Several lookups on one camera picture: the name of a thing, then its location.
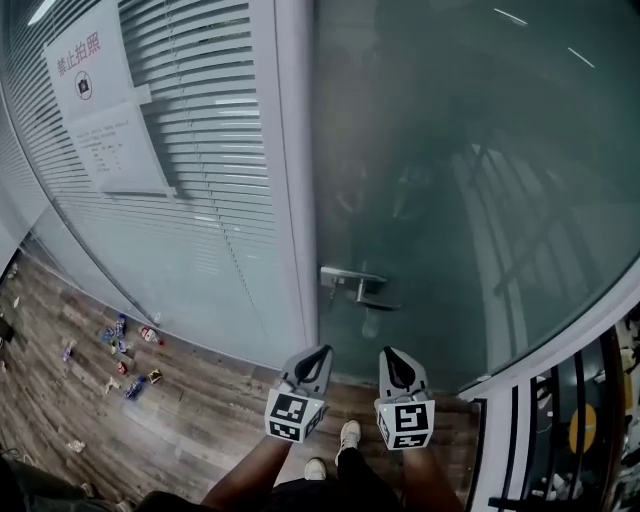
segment scattered toy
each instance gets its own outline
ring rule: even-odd
[[[71,357],[71,352],[73,351],[73,347],[76,346],[76,341],[72,340],[69,343],[67,343],[67,346],[64,349],[64,352],[62,353],[62,360],[66,363],[69,358]]]
[[[84,492],[84,497],[88,500],[95,500],[98,496],[98,492],[93,484],[85,482],[80,486],[80,488],[82,489],[82,492]]]
[[[127,329],[127,318],[124,315],[118,316],[116,322],[116,339],[118,340],[118,350],[123,354],[127,352],[127,345],[124,341],[125,331]]]
[[[113,377],[109,377],[109,382],[107,382],[107,385],[104,388],[104,394],[108,395],[111,388],[120,389],[120,383]]]
[[[4,318],[0,318],[0,339],[3,341],[11,341],[13,339],[13,328],[5,322]]]
[[[160,373],[160,370],[153,370],[147,376],[147,378],[149,379],[149,382],[151,382],[151,384],[155,384],[156,382],[158,382],[162,378],[162,374]]]
[[[124,396],[129,400],[135,400],[140,394],[140,391],[142,391],[145,380],[144,377],[138,377],[136,381],[129,386],[129,389],[125,391]]]
[[[78,439],[75,439],[74,441],[71,441],[67,445],[67,448],[69,448],[70,450],[73,450],[76,453],[80,453],[80,452],[82,452],[82,450],[84,450],[85,446],[86,445],[82,441],[79,441]]]
[[[7,272],[7,279],[9,280],[13,279],[14,277],[16,277],[17,273],[18,273],[18,264],[14,263],[13,265],[11,265],[9,272]]]
[[[144,341],[147,341],[149,343],[157,343],[158,345],[164,345],[164,342],[160,339],[158,333],[150,327],[140,327],[140,330],[138,332],[140,333],[140,336],[142,336],[142,339]]]
[[[110,343],[115,336],[116,332],[111,327],[107,327],[102,335],[102,343]]]
[[[125,317],[124,315],[118,315],[118,320],[116,321],[116,338],[118,338],[119,340],[123,340],[126,328],[127,317]]]

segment glass door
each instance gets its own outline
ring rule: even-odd
[[[337,370],[385,345],[435,389],[548,341],[640,250],[640,18],[626,0],[317,0],[319,286]]]

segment door frame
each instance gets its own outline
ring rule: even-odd
[[[278,254],[296,351],[319,343],[311,157],[312,0],[249,2]]]

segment small figurine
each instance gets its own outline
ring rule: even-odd
[[[127,317],[125,317],[124,315],[118,315],[118,320],[116,321],[116,338],[118,338],[119,340],[123,340],[126,328]]]
[[[69,358],[71,357],[71,352],[73,351],[73,347],[76,346],[76,341],[72,340],[69,343],[67,343],[67,346],[64,349],[64,352],[62,353],[62,360],[66,363]]]
[[[67,448],[69,448],[69,450],[73,450],[76,453],[80,453],[82,452],[82,450],[84,450],[85,446],[86,445],[82,441],[79,441],[78,439],[74,439],[67,445]]]
[[[127,397],[129,400],[135,400],[137,396],[140,394],[140,391],[142,391],[142,387],[144,385],[145,380],[146,379],[144,377],[138,377],[136,381],[133,384],[131,384],[131,386],[129,386],[129,389],[125,391],[124,396]]]
[[[157,343],[158,345],[163,345],[163,341],[158,337],[158,333],[151,329],[150,327],[140,327],[138,331],[142,339],[148,343]]]
[[[153,370],[147,376],[147,378],[149,379],[149,382],[151,382],[151,384],[155,384],[156,382],[158,382],[162,378],[162,374],[160,373],[160,370]]]
[[[107,385],[104,388],[104,394],[108,395],[109,391],[111,391],[111,388],[120,389],[120,383],[117,382],[113,377],[109,377],[109,382],[107,382]]]
[[[115,331],[111,327],[107,327],[102,335],[102,343],[109,343],[115,336]]]

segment door handle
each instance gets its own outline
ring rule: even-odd
[[[371,295],[380,293],[386,283],[386,277],[376,274],[334,267],[320,268],[320,286],[331,288],[331,299],[333,299],[336,290],[340,288],[355,294],[356,304],[360,304],[365,308],[377,309],[378,311],[395,311],[402,307],[402,304],[385,304],[370,298]]]
[[[385,304],[383,302],[378,302],[377,300],[372,300],[369,297],[365,296],[367,288],[367,280],[360,279],[360,283],[358,283],[358,291],[356,292],[356,303],[360,304],[366,308],[377,309],[379,311],[396,311],[402,307],[402,304]]]

